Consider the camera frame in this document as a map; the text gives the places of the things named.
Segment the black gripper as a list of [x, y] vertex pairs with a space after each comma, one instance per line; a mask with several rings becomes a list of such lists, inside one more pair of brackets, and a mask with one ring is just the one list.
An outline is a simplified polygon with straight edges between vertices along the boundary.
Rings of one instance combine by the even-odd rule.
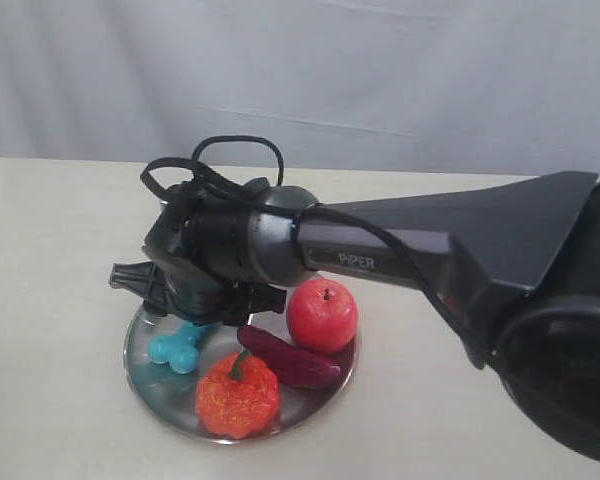
[[154, 306], [167, 306], [167, 296], [185, 318], [219, 318], [223, 325], [243, 326], [258, 313], [282, 314], [286, 291], [270, 285], [227, 284], [198, 264], [195, 248], [186, 241], [197, 199], [187, 182], [169, 188], [155, 180], [145, 187], [162, 202], [162, 210], [144, 238], [143, 253], [151, 261], [112, 266], [109, 286], [126, 290]]

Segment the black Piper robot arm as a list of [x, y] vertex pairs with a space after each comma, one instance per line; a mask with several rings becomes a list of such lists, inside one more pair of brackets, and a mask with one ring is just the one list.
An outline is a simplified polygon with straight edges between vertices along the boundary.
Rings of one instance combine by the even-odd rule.
[[317, 271], [422, 291], [471, 363], [516, 406], [600, 462], [600, 178], [322, 205], [297, 186], [151, 182], [163, 210], [146, 261], [110, 283], [161, 316], [239, 326], [280, 312]]

